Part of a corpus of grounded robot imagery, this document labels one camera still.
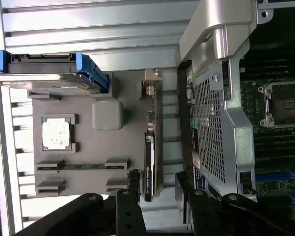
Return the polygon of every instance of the cpu socket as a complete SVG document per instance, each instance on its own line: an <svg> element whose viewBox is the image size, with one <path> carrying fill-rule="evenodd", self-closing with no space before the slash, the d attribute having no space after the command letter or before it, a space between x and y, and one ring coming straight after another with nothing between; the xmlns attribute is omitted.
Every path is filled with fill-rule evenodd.
<svg viewBox="0 0 295 236"><path fill-rule="evenodd" d="M265 118L260 126L295 127L295 81L275 82L258 87L265 95Z"/></svg>

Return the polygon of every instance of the mesh vent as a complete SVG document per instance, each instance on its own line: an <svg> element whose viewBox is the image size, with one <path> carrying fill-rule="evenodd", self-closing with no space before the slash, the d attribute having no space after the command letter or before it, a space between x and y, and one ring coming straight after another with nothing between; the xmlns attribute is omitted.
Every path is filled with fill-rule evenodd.
<svg viewBox="0 0 295 236"><path fill-rule="evenodd" d="M195 87L200 164L225 183L220 96L209 80Z"/></svg>

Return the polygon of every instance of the screw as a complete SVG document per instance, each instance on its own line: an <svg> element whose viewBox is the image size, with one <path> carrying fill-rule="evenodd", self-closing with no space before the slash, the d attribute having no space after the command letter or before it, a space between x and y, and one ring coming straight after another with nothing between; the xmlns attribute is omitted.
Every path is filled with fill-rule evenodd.
<svg viewBox="0 0 295 236"><path fill-rule="evenodd" d="M203 192L201 192L200 190L196 190L196 191L195 191L195 194L196 194L196 195L202 195Z"/></svg>
<svg viewBox="0 0 295 236"><path fill-rule="evenodd" d="M235 196L235 195L230 195L228 198L231 199L231 200L233 200L233 201L235 201L235 200L238 199L238 197Z"/></svg>

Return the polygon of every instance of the metal grille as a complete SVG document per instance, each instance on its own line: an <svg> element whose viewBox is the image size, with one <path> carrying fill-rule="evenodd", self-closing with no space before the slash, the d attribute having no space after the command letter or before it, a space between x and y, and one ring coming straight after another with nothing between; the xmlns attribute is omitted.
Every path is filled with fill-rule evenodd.
<svg viewBox="0 0 295 236"><path fill-rule="evenodd" d="M200 164L225 183L220 94L210 90L209 80L195 87Z"/></svg>

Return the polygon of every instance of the motherboard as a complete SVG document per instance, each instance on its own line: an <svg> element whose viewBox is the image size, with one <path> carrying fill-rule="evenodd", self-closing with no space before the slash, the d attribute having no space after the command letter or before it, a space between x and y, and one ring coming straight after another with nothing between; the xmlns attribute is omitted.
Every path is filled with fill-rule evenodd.
<svg viewBox="0 0 295 236"><path fill-rule="evenodd" d="M240 79L254 132L257 200L295 220L295 50L248 52Z"/></svg>

